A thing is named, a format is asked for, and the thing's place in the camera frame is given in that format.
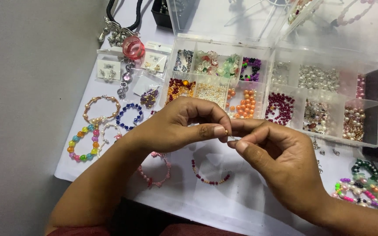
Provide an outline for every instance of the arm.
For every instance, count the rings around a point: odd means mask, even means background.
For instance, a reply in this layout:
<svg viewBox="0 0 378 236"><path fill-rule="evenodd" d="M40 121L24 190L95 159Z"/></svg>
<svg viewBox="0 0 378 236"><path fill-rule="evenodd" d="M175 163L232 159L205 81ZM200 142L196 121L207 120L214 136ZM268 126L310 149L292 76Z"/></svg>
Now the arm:
<svg viewBox="0 0 378 236"><path fill-rule="evenodd" d="M298 131L264 120L231 121L230 141L266 180L288 210L312 224L343 235L378 235L378 210L328 195L323 188L311 139Z"/></svg>
<svg viewBox="0 0 378 236"><path fill-rule="evenodd" d="M187 127L192 123L202 124ZM130 176L152 151L169 153L213 138L227 142L227 135L231 135L230 119L217 104L175 99L114 143L68 187L51 213L46 235L59 227L108 222Z"/></svg>

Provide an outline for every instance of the box lid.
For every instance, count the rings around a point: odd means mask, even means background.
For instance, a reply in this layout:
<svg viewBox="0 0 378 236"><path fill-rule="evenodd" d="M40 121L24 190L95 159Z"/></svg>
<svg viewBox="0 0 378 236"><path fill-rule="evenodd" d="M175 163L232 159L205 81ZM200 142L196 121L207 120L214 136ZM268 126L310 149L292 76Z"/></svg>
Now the box lid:
<svg viewBox="0 0 378 236"><path fill-rule="evenodd" d="M292 5L288 1L167 0L167 4L176 36L270 47Z"/></svg>
<svg viewBox="0 0 378 236"><path fill-rule="evenodd" d="M296 19L277 37L279 46L347 53L378 62L378 0L301 0Z"/></svg>

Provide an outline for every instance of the clothing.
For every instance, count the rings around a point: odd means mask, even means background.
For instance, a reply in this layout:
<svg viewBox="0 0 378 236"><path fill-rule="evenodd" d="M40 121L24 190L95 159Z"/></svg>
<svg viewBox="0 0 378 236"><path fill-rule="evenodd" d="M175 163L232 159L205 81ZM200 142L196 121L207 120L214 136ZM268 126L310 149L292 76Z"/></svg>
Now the clothing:
<svg viewBox="0 0 378 236"><path fill-rule="evenodd" d="M81 228L58 228L48 236L110 236L101 226ZM239 233L224 231L208 226L173 224L167 226L159 236L243 236Z"/></svg>

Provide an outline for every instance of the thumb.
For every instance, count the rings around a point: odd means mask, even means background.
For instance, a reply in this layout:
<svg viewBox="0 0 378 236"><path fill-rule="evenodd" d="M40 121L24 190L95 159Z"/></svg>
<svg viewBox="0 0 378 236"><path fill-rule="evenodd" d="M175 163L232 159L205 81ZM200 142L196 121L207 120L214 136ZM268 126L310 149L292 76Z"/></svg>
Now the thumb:
<svg viewBox="0 0 378 236"><path fill-rule="evenodd" d="M236 151L265 179L276 172L277 163L268 152L253 143L238 141Z"/></svg>
<svg viewBox="0 0 378 236"><path fill-rule="evenodd" d="M219 124L199 124L191 127L184 127L185 139L189 143L216 139L226 136L226 129Z"/></svg>

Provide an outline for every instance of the pink bracelet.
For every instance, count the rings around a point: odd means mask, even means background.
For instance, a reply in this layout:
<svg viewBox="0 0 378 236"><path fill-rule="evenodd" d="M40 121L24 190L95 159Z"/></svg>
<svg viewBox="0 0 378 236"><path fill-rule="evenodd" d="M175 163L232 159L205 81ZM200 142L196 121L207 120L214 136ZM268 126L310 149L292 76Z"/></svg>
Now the pink bracelet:
<svg viewBox="0 0 378 236"><path fill-rule="evenodd" d="M151 153L151 156L153 158L159 156L161 159L164 160L165 162L165 165L167 166L167 174L165 175L165 178L163 180L161 180L160 182L153 182L152 181L152 177L147 177L144 172L142 171L142 166L140 165L137 169L137 171L139 172L139 174L148 182L148 188L151 186L151 185L157 185L157 187L161 187L161 185L167 180L167 179L170 179L170 168L171 168L171 163L167 161L167 153L156 153L156 152L152 152Z"/></svg>

